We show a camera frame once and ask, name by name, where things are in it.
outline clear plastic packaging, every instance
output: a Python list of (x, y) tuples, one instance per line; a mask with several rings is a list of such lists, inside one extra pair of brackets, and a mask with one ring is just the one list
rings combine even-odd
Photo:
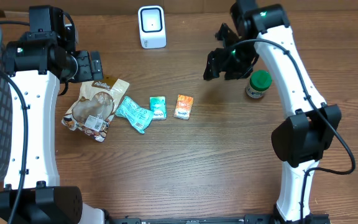
[(64, 115), (62, 124), (72, 131), (79, 129), (103, 142), (114, 112), (128, 87), (128, 82), (111, 77), (82, 83), (80, 96)]

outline snack bag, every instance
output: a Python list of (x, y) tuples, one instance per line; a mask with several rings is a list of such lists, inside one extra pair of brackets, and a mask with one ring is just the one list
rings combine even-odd
[(165, 96), (150, 97), (150, 110), (153, 111), (153, 121), (167, 119)]
[(125, 96), (116, 111), (118, 117), (126, 118), (138, 132), (144, 134), (144, 130), (149, 126), (153, 119), (153, 112), (141, 108), (129, 96)]
[(78, 100), (68, 109), (62, 124), (74, 131), (79, 129), (103, 142), (118, 104), (129, 83), (118, 78), (83, 82)]
[(178, 95), (177, 107), (173, 116), (179, 119), (189, 119), (192, 106), (193, 97)]

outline white arm segment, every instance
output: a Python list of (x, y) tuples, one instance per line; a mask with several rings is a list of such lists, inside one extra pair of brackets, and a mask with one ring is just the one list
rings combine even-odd
[[(44, 180), (47, 186), (59, 186), (60, 177), (55, 160), (55, 105), (60, 88), (58, 78), (50, 71), (39, 75), (37, 70), (16, 72), (12, 80), (21, 90), (29, 120), (29, 144), (27, 148), (24, 188), (36, 187), (37, 181)], [(11, 87), (12, 95), (12, 146), (11, 158), (4, 186), (11, 184), (17, 189), (23, 152), (23, 114), (17, 93)]]
[[(321, 108), (321, 104), (326, 102), (314, 87), (299, 57), (291, 27), (278, 26), (270, 28), (267, 29), (267, 33), (260, 33), (257, 38), (276, 42), (290, 51), (298, 64), (314, 105), (317, 108)], [(288, 56), (281, 49), (268, 43), (256, 42), (254, 47), (265, 62), (277, 86), (283, 105), (284, 118), (296, 115), (295, 111), (298, 109), (301, 109), (304, 113), (313, 110), (305, 99), (305, 93), (303, 92), (299, 76)], [(301, 190), (305, 171), (309, 168), (317, 167), (318, 163), (319, 161), (307, 161), (299, 164), (297, 168), (291, 167), (287, 162), (283, 163), (281, 191), (280, 197), (277, 200), (277, 210), (285, 221), (294, 222), (300, 219)], [(313, 174), (314, 172), (310, 172), (310, 177), (308, 177), (306, 182), (303, 218), (310, 214), (309, 196)]]
[[(300, 219), (300, 201), (305, 171), (309, 168), (317, 167), (318, 163), (319, 161), (307, 161), (299, 164), (297, 168), (293, 168), (288, 162), (283, 162), (281, 191), (277, 200), (277, 210), (285, 221), (294, 222)], [(314, 171), (311, 171), (306, 181), (305, 197), (303, 200), (303, 218), (310, 214), (309, 196), (313, 174)]]
[[(313, 103), (317, 108), (320, 108), (321, 103), (325, 103), (325, 100), (314, 87), (301, 58), (298, 55), (291, 27), (285, 28), (285, 26), (278, 26), (267, 29), (267, 33), (259, 33), (258, 39), (271, 40), (282, 45), (291, 52), (292, 57), (299, 66)], [(304, 113), (311, 111), (312, 107), (309, 102), (304, 99), (305, 94), (303, 93), (298, 74), (296, 73), (291, 60), (283, 54), (282, 50), (271, 44), (256, 42), (254, 46), (256, 52), (265, 62), (265, 65), (277, 86), (278, 94), (280, 95), (283, 105), (284, 118), (295, 115), (295, 111), (298, 109), (302, 109)]]

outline green cap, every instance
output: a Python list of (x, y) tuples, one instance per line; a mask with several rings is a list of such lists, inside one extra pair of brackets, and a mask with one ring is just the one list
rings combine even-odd
[(268, 72), (259, 70), (252, 74), (249, 84), (254, 90), (265, 91), (272, 84), (272, 77)]

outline chip bag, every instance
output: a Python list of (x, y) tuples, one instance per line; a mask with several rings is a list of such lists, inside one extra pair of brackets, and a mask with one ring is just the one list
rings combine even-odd
[(129, 83), (118, 78), (83, 82), (78, 100), (68, 109), (62, 124), (79, 129), (99, 142), (106, 138), (110, 122)]
[(152, 111), (141, 108), (129, 96), (125, 96), (121, 106), (118, 107), (116, 115), (128, 119), (132, 127), (141, 134), (144, 134), (144, 130), (149, 127), (153, 119)]

